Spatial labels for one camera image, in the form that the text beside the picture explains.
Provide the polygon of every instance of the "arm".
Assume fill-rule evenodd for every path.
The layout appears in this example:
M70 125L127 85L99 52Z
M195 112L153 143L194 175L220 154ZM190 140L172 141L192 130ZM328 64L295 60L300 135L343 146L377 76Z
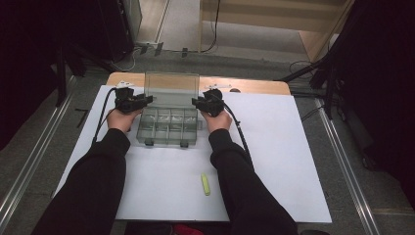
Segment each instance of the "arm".
M125 136L141 111L108 116L109 130L101 142L71 169L32 234L110 234L125 180Z
M297 225L245 161L245 151L229 134L232 119L226 112L207 119L210 161L217 169L232 234L298 234Z

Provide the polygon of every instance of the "hand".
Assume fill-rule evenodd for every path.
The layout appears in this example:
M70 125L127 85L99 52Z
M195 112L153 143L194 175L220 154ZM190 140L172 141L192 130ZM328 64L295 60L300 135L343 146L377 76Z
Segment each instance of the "hand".
M129 114L124 114L123 112L114 109L109 111L107 117L108 129L115 128L126 133L134 121L135 117L141 114L141 110L131 112Z
M202 116L207 121L207 129L209 133L214 132L217 129L227 129L231 127L232 118L226 111L220 112L217 117L212 117L210 114L201 112Z

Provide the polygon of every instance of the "clear plastic organizer box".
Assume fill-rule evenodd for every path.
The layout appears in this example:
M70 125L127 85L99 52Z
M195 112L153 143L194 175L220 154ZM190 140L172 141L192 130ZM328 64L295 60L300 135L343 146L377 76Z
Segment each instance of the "clear plastic organizer box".
M198 111L192 98L199 94L199 76L192 73L146 72L146 96L153 103L143 109L137 139L147 146L195 145Z

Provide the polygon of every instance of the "white paper sheet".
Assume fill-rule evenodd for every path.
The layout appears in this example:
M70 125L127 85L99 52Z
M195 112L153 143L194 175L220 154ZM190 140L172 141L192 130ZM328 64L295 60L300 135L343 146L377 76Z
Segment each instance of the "white paper sheet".
M105 97L111 86L97 95L79 136L58 190L74 163L89 149ZM135 94L143 88L135 88ZM114 107L110 96L107 110ZM286 95L223 93L247 140L255 172L297 222L332 222L317 171L302 128L294 98ZM117 219L227 221L205 120L195 146L145 147L135 138L139 117L127 133L131 147L126 155L127 173ZM98 140L107 132L104 123ZM242 146L234 123L232 139ZM210 196L204 193L205 173Z

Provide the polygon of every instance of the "yellow highlighter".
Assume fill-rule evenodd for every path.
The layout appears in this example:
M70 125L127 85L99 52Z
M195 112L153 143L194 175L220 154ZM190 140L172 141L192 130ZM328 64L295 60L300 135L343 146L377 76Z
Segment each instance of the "yellow highlighter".
M202 173L201 179L202 179L202 184L204 185L205 195L209 196L210 195L210 188L208 187L208 178L204 173Z

